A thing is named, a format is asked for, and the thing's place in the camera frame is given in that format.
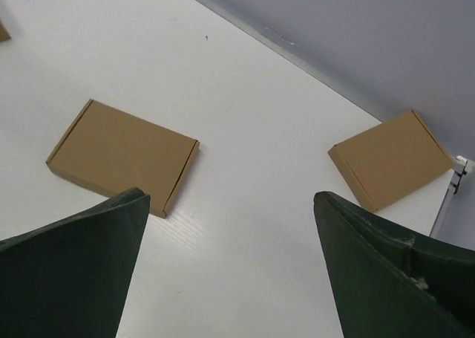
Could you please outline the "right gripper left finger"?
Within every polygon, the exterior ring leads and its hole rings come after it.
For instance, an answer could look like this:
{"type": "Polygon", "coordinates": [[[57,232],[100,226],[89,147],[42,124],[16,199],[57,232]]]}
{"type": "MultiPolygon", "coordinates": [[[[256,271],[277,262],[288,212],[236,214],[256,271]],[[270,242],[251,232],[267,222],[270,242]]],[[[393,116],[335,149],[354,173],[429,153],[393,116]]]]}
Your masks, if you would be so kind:
{"type": "Polygon", "coordinates": [[[129,189],[1,241],[2,337],[115,337],[150,197],[129,189]]]}

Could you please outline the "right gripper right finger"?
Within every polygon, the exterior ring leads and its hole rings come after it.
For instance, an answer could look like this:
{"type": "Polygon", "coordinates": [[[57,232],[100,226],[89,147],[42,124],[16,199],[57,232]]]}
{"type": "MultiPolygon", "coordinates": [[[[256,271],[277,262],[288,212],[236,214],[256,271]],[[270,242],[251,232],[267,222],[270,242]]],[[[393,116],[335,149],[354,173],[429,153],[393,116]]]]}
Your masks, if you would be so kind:
{"type": "Polygon", "coordinates": [[[473,337],[474,252],[333,192],[314,215],[345,337],[473,337]]]}

